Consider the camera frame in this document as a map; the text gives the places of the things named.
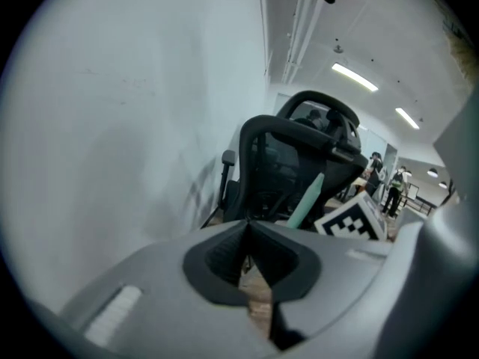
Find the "black mesh chair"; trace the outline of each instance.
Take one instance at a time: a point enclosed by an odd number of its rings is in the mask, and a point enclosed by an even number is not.
[[[303,92],[299,99],[311,99],[310,93]],[[219,205],[224,210],[224,221],[289,218],[321,172],[325,174],[322,194],[302,228],[308,229],[324,214],[326,201],[350,185],[367,164],[360,154],[356,115],[344,104],[336,104],[330,103],[327,132],[291,120],[294,109],[286,111],[287,117],[257,116],[244,124],[239,136],[239,182],[231,180],[226,185],[234,153],[223,155]]]

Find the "ceiling light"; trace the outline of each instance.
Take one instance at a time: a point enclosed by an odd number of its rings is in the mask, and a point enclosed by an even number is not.
[[[348,76],[359,84],[365,86],[371,92],[375,92],[376,90],[378,90],[378,87],[376,85],[371,84],[367,79],[361,77],[358,73],[354,73],[352,70],[349,70],[340,64],[334,64],[332,66],[332,69],[336,72],[343,73],[345,76]]]
[[[437,170],[435,168],[431,168],[428,170],[427,172],[430,176],[434,177],[434,178],[437,178],[439,177],[438,173],[437,173]]]
[[[414,122],[414,120],[404,111],[404,109],[396,108],[396,112],[403,116],[404,120],[406,120],[414,129],[419,129],[418,124]]]

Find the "ceiling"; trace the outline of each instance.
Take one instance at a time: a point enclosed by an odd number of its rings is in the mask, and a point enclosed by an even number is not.
[[[284,70],[296,1],[268,0],[269,17],[274,20],[269,27],[275,53],[273,78]],[[374,115],[404,141],[432,143],[469,95],[450,54],[443,20],[434,0],[324,4],[292,84],[323,91]],[[337,45],[344,50],[340,55],[333,52]],[[370,92],[335,72],[331,69],[335,62],[379,90]],[[396,113],[398,107],[418,123],[419,130]]]
[[[426,162],[416,161],[414,159],[399,158],[397,166],[406,166],[408,171],[411,171],[412,176],[417,180],[430,183],[431,185],[439,185],[440,182],[446,182],[449,185],[449,173],[443,166],[432,165]],[[427,171],[435,168],[439,174],[438,178],[431,177]]]

